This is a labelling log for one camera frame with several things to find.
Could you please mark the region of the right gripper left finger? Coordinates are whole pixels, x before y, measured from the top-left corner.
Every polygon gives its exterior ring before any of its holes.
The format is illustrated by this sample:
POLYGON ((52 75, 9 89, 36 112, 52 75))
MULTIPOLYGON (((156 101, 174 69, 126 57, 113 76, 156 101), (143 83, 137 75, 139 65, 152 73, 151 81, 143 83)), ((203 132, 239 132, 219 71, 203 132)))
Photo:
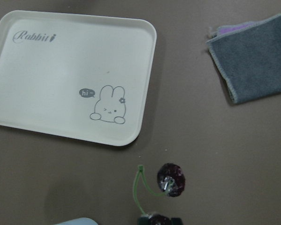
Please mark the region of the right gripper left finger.
POLYGON ((148 217, 139 217, 137 219, 137 225, 150 225, 150 219, 148 217))

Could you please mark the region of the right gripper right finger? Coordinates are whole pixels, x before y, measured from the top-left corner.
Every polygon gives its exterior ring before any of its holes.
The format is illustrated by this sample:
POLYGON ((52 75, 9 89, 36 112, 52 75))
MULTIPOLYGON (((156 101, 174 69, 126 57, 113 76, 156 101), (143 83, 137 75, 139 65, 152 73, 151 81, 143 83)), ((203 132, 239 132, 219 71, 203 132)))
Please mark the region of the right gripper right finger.
POLYGON ((179 217, 172 217, 170 221, 171 225, 182 225, 182 219, 179 217))

